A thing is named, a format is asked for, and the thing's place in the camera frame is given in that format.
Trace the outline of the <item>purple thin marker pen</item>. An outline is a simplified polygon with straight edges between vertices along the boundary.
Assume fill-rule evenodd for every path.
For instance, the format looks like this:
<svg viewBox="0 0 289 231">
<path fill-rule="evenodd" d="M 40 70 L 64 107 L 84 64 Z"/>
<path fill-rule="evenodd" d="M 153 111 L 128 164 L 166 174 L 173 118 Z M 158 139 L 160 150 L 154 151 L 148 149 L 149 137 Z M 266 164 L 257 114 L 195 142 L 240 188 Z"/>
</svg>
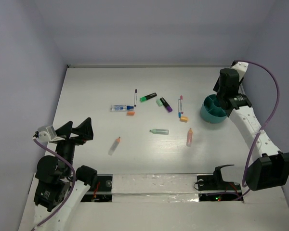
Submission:
<svg viewBox="0 0 289 231">
<path fill-rule="evenodd" d="M 134 91 L 134 101 L 133 101 L 134 107 L 137 106 L 137 93 L 138 93 L 138 90 L 135 89 L 135 91 Z"/>
</svg>

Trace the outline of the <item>green cap black highlighter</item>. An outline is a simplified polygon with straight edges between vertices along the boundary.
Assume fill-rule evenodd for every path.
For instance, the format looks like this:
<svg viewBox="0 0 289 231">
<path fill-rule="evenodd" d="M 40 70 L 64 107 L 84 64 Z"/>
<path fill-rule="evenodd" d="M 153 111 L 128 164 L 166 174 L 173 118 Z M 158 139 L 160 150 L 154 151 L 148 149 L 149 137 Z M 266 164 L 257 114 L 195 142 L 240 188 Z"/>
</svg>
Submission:
<svg viewBox="0 0 289 231">
<path fill-rule="evenodd" d="M 157 94 L 154 92 L 154 93 L 151 93 L 151 94 L 149 94 L 149 95 L 146 95 L 146 96 L 144 96 L 144 97 L 141 97 L 140 98 L 140 102 L 145 102 L 145 101 L 147 101 L 147 100 L 150 100 L 150 99 L 152 99 L 152 98 L 154 98 L 154 97 L 157 97 Z"/>
</svg>

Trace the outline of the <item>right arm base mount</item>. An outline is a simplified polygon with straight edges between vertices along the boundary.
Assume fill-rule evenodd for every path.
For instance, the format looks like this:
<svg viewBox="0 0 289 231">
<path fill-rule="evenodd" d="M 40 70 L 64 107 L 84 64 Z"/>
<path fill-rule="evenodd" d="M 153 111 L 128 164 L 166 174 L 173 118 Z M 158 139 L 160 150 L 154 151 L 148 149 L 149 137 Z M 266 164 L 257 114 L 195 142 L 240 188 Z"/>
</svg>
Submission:
<svg viewBox="0 0 289 231">
<path fill-rule="evenodd" d="M 237 200 L 242 196 L 240 184 L 225 181 L 221 169 L 233 165 L 215 167 L 212 173 L 198 174 L 193 187 L 198 192 L 200 202 L 222 202 Z"/>
</svg>

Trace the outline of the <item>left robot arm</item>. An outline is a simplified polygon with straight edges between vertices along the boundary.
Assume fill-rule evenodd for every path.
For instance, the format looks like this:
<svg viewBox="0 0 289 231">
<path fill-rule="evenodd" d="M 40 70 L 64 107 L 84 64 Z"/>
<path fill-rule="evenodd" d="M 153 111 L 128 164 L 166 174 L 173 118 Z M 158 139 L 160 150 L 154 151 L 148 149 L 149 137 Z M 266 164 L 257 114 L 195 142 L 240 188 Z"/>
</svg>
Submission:
<svg viewBox="0 0 289 231">
<path fill-rule="evenodd" d="M 88 117 L 77 127 L 72 121 L 58 129 L 42 126 L 32 140 L 49 153 L 37 163 L 33 230 L 67 231 L 83 196 L 98 180 L 91 167 L 73 168 L 75 147 L 93 140 L 92 120 Z"/>
</svg>

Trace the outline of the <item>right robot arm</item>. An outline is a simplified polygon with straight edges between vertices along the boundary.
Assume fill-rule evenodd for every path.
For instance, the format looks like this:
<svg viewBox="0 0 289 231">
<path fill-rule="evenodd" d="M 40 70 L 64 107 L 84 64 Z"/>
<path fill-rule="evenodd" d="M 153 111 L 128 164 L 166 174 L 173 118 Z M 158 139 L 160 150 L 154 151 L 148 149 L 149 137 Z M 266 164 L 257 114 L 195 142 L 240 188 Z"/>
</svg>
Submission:
<svg viewBox="0 0 289 231">
<path fill-rule="evenodd" d="M 289 153 L 282 152 L 268 137 L 247 96 L 238 92 L 240 83 L 237 70 L 223 68 L 213 90 L 250 150 L 242 186 L 252 191 L 283 186 L 289 177 Z"/>
</svg>

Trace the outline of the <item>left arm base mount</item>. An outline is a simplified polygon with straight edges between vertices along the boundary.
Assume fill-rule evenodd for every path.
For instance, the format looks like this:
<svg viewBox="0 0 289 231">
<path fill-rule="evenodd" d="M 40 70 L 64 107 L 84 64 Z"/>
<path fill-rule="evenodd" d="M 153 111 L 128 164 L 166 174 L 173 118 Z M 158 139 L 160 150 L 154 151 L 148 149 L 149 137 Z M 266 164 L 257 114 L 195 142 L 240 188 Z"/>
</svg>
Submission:
<svg viewBox="0 0 289 231">
<path fill-rule="evenodd" d="M 83 196 L 81 202 L 112 202 L 113 175 L 98 175 L 96 186 Z"/>
</svg>

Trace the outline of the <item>purple cap black highlighter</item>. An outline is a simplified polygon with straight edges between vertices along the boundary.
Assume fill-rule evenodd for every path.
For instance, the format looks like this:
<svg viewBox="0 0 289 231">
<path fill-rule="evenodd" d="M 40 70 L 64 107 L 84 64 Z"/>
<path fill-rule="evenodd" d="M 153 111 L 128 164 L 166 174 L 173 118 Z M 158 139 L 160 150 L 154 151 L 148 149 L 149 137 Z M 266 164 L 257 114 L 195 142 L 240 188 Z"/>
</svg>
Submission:
<svg viewBox="0 0 289 231">
<path fill-rule="evenodd" d="M 162 102 L 163 106 L 166 108 L 166 110 L 167 110 L 169 113 L 173 111 L 173 109 L 171 108 L 171 106 L 168 104 L 168 102 L 167 102 L 163 97 L 160 98 L 160 101 Z"/>
</svg>

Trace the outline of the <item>clear blue glue bottle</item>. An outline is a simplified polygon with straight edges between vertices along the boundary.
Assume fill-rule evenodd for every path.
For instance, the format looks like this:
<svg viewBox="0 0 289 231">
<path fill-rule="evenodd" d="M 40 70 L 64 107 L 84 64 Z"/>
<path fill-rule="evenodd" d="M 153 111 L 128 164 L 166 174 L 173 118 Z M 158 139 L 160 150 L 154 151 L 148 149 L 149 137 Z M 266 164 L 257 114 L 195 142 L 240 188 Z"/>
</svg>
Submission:
<svg viewBox="0 0 289 231">
<path fill-rule="evenodd" d="M 127 112 L 127 111 L 133 111 L 133 110 L 134 110 L 134 106 L 124 105 L 124 104 L 112 105 L 110 108 L 111 112 Z"/>
</svg>

